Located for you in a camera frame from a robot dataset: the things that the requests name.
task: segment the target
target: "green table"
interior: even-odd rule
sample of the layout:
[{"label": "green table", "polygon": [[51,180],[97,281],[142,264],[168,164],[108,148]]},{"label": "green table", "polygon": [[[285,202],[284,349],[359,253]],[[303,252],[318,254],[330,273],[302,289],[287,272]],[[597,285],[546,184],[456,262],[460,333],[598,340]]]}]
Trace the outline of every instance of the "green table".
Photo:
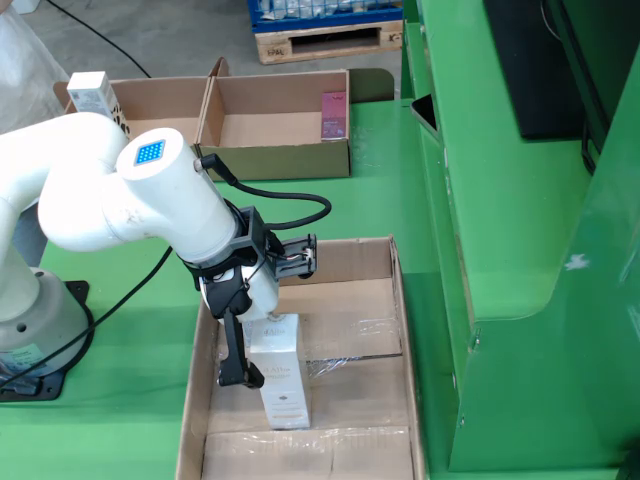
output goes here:
[{"label": "green table", "polygon": [[[450,354],[446,342],[438,340],[446,338],[446,327],[438,266],[425,221],[430,213],[417,125],[407,104],[381,102],[355,105],[351,128],[353,178],[260,186],[329,198],[333,212],[310,230],[320,239],[396,236],[409,316],[415,338],[421,339],[416,356],[425,371],[420,375],[441,383],[440,396],[429,400],[438,402],[431,428],[444,432],[438,424],[455,421],[456,408],[448,373]],[[238,205],[255,204],[268,221],[297,218],[315,208],[305,202],[250,197],[224,185],[221,190]],[[100,315],[152,268],[165,248],[162,241],[150,240],[77,254],[49,245],[42,266],[64,280],[88,280],[89,306]],[[425,298],[425,292],[429,300],[418,300]],[[59,400],[2,405],[3,478],[172,478],[198,302],[190,275],[173,256],[149,285],[100,327],[89,353],[69,374]]]}]

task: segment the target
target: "white container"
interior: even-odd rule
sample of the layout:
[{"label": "white container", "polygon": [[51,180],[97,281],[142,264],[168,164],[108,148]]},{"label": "white container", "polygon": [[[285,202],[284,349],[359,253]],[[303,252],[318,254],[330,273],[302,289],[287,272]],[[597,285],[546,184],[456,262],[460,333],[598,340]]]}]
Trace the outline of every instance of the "white container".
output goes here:
[{"label": "white container", "polygon": [[253,322],[249,352],[264,375],[260,394],[271,428],[309,428],[309,374],[298,314]]},{"label": "white container", "polygon": [[76,72],[67,85],[78,112],[93,112],[113,119],[127,138],[131,130],[105,72]]}]

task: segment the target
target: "green workbench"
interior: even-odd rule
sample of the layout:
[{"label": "green workbench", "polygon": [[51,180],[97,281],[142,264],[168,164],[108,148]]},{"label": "green workbench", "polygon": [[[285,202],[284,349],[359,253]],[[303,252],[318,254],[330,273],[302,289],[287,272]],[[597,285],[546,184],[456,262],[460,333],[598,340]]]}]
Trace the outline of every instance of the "green workbench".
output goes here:
[{"label": "green workbench", "polygon": [[[520,139],[482,0],[405,0],[405,15],[403,99],[352,106],[353,177],[259,185],[333,203],[291,236],[395,236],[432,478],[613,480],[640,432],[640,58],[591,179],[577,142]],[[435,128],[409,108],[427,94]],[[220,188],[267,221],[313,211]],[[49,245],[42,266],[88,280],[100,315],[165,248]],[[0,407],[3,478],[172,478],[199,300],[173,256],[59,400]]]},{"label": "green workbench", "polygon": [[[430,226],[423,220],[430,213],[417,124],[407,102],[354,105],[351,118],[353,178],[260,186],[329,198],[333,212],[310,227],[320,239],[393,233],[415,334],[426,341],[417,356],[425,367],[446,372],[451,365],[446,343],[436,336],[446,335],[445,316]],[[268,221],[298,218],[314,208],[220,188],[237,205],[256,205]],[[290,232],[301,233],[307,230]],[[49,245],[42,267],[64,280],[88,280],[89,307],[100,315],[148,273],[165,248],[150,240],[77,254]],[[424,289],[433,294],[425,297]],[[199,300],[190,274],[173,256],[97,330],[59,400],[0,407],[2,477],[172,478]],[[450,404],[449,420],[454,419]]]}]

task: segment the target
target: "blue crate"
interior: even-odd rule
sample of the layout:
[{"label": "blue crate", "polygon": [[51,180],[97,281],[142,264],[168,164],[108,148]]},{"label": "blue crate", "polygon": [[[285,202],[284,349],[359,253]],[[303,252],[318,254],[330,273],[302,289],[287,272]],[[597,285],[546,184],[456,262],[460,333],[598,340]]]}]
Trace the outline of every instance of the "blue crate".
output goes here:
[{"label": "blue crate", "polygon": [[247,1],[255,33],[402,20],[402,7],[394,5],[401,3],[397,0]]}]

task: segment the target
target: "green metal frame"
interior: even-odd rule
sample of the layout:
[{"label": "green metal frame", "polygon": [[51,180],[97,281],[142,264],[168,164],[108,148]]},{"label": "green metal frame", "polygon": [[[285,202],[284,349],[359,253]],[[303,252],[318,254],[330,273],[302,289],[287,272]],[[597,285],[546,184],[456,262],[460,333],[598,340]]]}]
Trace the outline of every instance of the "green metal frame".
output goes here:
[{"label": "green metal frame", "polygon": [[417,6],[403,97],[434,97],[438,132],[421,141],[460,400],[432,472],[612,478],[595,469],[640,436],[640,54],[592,180],[577,142],[519,137],[481,0]]}]

